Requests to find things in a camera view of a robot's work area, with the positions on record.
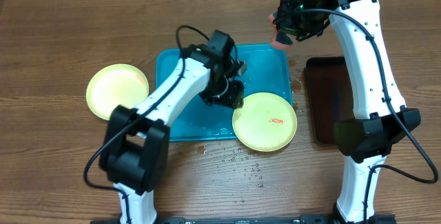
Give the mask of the orange green scrub sponge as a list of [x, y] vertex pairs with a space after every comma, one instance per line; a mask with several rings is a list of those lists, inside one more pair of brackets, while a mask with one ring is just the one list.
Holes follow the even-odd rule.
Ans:
[[293, 45], [293, 41], [285, 33], [277, 31], [276, 25], [274, 24], [276, 17], [276, 12], [269, 15], [269, 22], [274, 28], [274, 33], [271, 38], [270, 46], [277, 50], [288, 50]]

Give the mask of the black water tray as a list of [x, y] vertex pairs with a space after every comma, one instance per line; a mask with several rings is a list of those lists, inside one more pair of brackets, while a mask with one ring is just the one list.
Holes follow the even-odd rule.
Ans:
[[334, 124], [353, 118], [353, 93], [345, 58], [310, 58], [304, 76], [314, 141], [334, 145]]

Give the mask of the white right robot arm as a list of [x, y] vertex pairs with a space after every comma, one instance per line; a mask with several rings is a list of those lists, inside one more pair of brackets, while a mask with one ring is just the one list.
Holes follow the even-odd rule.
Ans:
[[274, 25], [298, 41], [331, 26], [345, 56], [354, 118], [336, 124], [334, 135], [345, 156], [338, 223], [377, 223], [373, 198], [379, 172], [392, 145], [420, 123], [395, 84], [380, 29], [379, 0], [280, 0]]

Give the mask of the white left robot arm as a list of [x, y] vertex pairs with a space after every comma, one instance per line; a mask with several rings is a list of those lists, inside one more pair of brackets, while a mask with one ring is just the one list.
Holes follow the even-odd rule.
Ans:
[[215, 30], [206, 44], [180, 48], [174, 71], [145, 100], [112, 111], [94, 157], [119, 195], [116, 223], [155, 222], [153, 191], [165, 172], [171, 126], [195, 96], [208, 106], [243, 105], [245, 87], [235, 77], [246, 64], [231, 55], [235, 49], [228, 34]]

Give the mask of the yellow plate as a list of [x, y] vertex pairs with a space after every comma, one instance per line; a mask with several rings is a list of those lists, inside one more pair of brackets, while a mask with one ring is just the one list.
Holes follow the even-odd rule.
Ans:
[[250, 94], [234, 110], [232, 127], [238, 140], [259, 152], [284, 148], [295, 136], [298, 120], [292, 105], [268, 92]]
[[85, 97], [90, 111], [108, 121], [115, 107], [133, 108], [148, 94], [148, 80], [138, 68], [113, 64], [99, 70], [90, 79]]

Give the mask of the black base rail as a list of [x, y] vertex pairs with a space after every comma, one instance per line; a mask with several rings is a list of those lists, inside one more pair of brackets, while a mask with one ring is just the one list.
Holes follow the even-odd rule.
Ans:
[[[117, 224], [119, 219], [105, 221], [90, 221], [90, 224]], [[184, 219], [184, 218], [158, 218], [155, 224], [337, 224], [344, 223], [337, 221], [331, 215], [303, 214], [296, 218], [212, 218], [212, 219]], [[396, 224], [394, 215], [373, 216], [368, 223]]]

